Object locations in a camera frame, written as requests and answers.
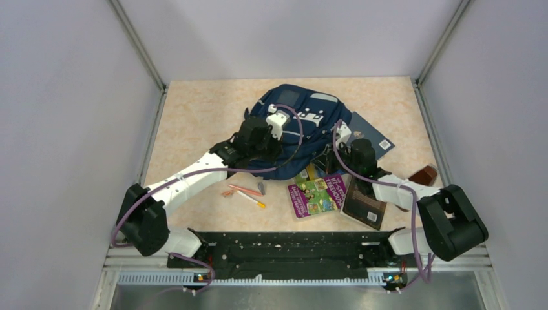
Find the blue green landscape book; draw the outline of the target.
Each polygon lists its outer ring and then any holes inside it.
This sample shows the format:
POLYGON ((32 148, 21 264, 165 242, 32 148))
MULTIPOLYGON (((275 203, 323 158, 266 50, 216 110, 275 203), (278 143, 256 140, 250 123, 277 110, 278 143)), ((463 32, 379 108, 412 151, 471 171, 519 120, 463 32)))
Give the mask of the blue green landscape book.
POLYGON ((323 178, 326 173, 313 163, 309 164, 298 175, 294 177, 296 183, 301 183, 310 180, 316 180, 317 178, 323 178))

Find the purple treehouse book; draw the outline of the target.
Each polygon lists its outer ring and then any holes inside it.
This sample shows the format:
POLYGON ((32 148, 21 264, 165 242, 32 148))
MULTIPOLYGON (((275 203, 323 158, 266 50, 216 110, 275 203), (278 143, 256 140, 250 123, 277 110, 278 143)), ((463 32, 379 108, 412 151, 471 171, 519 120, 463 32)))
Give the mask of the purple treehouse book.
POLYGON ((288 185, 288 194, 296 219, 303 220, 339 211, 344 204, 346 185, 335 174, 288 185))

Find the dark blue hardcover book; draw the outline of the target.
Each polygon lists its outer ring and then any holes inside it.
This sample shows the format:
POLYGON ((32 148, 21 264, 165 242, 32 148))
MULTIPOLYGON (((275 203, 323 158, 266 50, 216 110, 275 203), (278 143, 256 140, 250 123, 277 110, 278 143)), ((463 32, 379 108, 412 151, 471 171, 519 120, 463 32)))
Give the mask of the dark blue hardcover book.
POLYGON ((376 160, 380 160, 395 147, 391 140, 379 132, 357 112, 352 112, 349 128, 351 130, 351 136, 349 137, 347 144, 351 144, 353 140, 361 138, 369 140, 375 150, 376 160))

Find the black paperback book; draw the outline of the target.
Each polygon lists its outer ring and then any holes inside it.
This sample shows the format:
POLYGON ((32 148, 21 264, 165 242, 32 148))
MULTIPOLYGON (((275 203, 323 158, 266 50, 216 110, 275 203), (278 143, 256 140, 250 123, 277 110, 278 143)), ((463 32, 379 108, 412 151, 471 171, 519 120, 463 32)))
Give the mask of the black paperback book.
POLYGON ((356 179, 351 177, 340 213, 347 218, 380 231, 386 205, 386 202, 378 201, 360 192, 356 179))

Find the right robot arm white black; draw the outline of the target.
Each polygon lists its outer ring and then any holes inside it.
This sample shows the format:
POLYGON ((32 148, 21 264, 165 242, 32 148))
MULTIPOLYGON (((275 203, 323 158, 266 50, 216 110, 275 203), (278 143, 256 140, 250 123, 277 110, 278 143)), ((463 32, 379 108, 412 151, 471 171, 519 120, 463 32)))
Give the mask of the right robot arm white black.
POLYGON ((368 221, 363 207, 351 200, 368 198, 391 203, 421 220, 410 228, 391 232, 379 248, 379 258, 387 266, 396 266, 408 254, 433 254, 449 262, 489 238, 489 231, 458 185, 440 188, 402 179, 382 169, 369 140, 351 143, 335 140, 325 152, 328 172, 344 171, 352 178, 342 212, 358 220, 368 221))

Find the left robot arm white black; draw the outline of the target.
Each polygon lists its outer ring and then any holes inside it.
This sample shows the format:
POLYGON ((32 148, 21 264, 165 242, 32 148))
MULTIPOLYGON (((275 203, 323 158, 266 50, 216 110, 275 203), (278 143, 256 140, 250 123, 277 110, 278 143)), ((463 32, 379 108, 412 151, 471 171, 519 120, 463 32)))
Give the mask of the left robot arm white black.
POLYGON ((250 117, 230 139, 214 145, 199 160, 148 187, 128 188, 115 231, 142 256, 158 252, 182 254, 192 267, 203 265, 207 249, 190 229, 175 229, 168 218, 188 199, 236 172, 249 172, 252 160, 275 160, 281 153, 283 127, 290 117, 276 112, 264 119, 250 117))

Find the grey eraser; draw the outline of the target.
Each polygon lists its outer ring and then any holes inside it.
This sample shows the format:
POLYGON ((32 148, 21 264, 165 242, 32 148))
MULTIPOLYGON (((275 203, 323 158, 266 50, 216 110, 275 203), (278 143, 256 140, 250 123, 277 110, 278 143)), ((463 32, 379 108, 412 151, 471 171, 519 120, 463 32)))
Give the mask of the grey eraser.
POLYGON ((264 186, 264 184, 262 182, 258 182, 257 184, 257 187, 261 193, 261 195, 265 195, 266 194, 266 188, 264 186))

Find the brown leather case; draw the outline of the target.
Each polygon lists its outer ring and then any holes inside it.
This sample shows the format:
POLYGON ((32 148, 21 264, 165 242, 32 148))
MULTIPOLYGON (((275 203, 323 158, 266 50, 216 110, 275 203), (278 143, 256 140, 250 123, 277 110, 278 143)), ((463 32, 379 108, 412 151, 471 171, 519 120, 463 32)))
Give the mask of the brown leather case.
POLYGON ((417 170, 413 175, 409 176, 407 180, 420 185, 433 186, 438 175, 439 173, 437 167, 433 164, 428 164, 422 169, 417 170))

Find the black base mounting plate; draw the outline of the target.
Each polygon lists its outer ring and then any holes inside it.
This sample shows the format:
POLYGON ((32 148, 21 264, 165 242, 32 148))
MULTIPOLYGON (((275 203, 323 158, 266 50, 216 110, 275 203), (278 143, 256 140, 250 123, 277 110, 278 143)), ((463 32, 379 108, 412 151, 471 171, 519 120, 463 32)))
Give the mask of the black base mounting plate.
POLYGON ((194 258, 217 280, 365 279, 373 268, 415 267, 412 254, 396 255, 387 232, 200 232, 194 258))

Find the aluminium frame rail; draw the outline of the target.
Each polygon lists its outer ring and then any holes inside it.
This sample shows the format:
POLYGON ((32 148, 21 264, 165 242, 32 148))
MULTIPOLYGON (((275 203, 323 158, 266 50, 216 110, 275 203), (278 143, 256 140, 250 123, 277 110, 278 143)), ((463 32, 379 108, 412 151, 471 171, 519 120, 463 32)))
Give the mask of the aluminium frame rail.
POLYGON ((207 233, 197 262, 110 249, 93 309, 508 309, 487 248, 436 259, 430 283, 412 256, 380 262, 366 233, 207 233))

